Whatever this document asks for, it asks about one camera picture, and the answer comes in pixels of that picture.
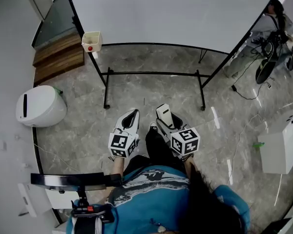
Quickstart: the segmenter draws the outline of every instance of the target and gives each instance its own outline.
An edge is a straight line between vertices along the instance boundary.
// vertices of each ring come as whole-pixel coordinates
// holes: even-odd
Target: foot
[[[150,130],[152,129],[152,130],[157,131],[157,124],[156,124],[155,121],[153,121],[153,122],[150,123],[150,127],[149,127],[149,129],[150,129]]]
[[[231,77],[233,78],[233,79],[236,79],[236,78],[238,78],[238,72],[237,73],[235,73],[235,74],[233,74]]]
[[[224,76],[225,76],[226,78],[229,78],[229,76],[227,75],[227,72],[226,72],[226,70],[225,70],[224,67],[223,67],[223,73],[224,73]]]

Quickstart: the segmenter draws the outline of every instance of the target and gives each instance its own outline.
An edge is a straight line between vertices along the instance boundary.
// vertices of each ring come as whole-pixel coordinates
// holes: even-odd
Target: leg
[[[163,137],[154,129],[146,135],[147,153],[154,164],[163,164],[174,159],[171,149],[166,145]]]
[[[170,166],[186,173],[183,162],[178,157],[174,157],[172,150],[157,130],[150,128],[146,135],[146,149],[153,165]]]
[[[283,64],[283,66],[286,67],[286,63],[284,63],[284,61],[286,60],[287,57],[290,57],[290,56],[291,56],[291,53],[288,50],[288,48],[287,47],[282,47],[282,49],[280,51],[278,61],[275,64],[275,67],[277,68],[281,64]]]
[[[237,74],[239,71],[244,70],[247,64],[254,61],[257,57],[257,54],[252,53],[252,48],[249,46],[246,46],[239,54],[238,56],[232,60],[229,66],[226,66],[224,68],[225,74],[227,77],[232,77],[233,75]]]
[[[137,155],[130,160],[129,164],[127,165],[127,167],[124,171],[124,176],[139,169],[139,168],[147,167],[150,165],[152,165],[152,164],[151,164],[151,160],[149,158],[141,156],[141,155]]]

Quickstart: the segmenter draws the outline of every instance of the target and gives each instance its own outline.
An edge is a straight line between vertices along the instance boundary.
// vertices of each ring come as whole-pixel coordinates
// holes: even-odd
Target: white cabinet
[[[43,188],[30,183],[19,183],[18,187],[25,207],[32,217],[37,217],[52,208]]]
[[[293,110],[284,113],[258,136],[263,172],[287,174],[293,166]]]

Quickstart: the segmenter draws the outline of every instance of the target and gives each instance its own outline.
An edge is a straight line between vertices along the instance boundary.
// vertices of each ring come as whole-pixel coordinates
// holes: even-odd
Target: green object
[[[255,148],[259,148],[259,147],[261,147],[261,146],[263,146],[263,145],[265,145],[264,142],[259,142],[259,143],[255,143],[255,144],[253,144],[253,147],[255,147]]]

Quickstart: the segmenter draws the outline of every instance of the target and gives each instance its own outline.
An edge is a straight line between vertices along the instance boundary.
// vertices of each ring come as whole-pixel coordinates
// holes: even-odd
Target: wooden stair
[[[74,68],[84,65],[84,49],[78,33],[65,36],[35,54],[36,67],[34,85],[49,80]]]

